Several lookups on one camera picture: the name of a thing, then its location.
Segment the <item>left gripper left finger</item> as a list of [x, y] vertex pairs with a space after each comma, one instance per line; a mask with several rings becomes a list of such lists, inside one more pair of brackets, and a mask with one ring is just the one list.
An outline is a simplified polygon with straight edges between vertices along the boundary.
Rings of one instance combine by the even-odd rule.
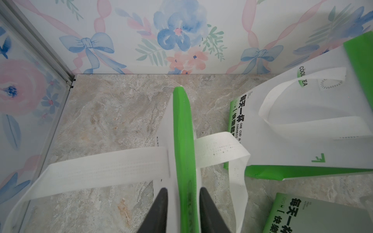
[[165, 233], [167, 229], [168, 191], [163, 187], [156, 196], [137, 233]]

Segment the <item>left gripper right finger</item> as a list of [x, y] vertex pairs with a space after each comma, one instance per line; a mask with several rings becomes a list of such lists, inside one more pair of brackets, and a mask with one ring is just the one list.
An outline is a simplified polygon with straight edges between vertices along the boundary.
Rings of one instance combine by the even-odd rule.
[[205, 187], [200, 189], [199, 205], [202, 233], [230, 233]]

